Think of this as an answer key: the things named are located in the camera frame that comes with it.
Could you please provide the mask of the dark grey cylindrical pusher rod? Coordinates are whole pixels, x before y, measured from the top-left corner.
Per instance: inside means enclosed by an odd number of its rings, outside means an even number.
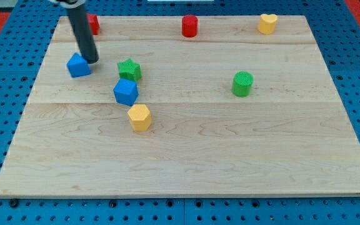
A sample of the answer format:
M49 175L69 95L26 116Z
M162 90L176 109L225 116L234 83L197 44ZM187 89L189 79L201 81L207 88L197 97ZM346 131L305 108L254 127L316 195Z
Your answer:
M85 0L65 0L63 7L67 11L81 56L88 64L94 64L98 62L99 54L87 17L85 2Z

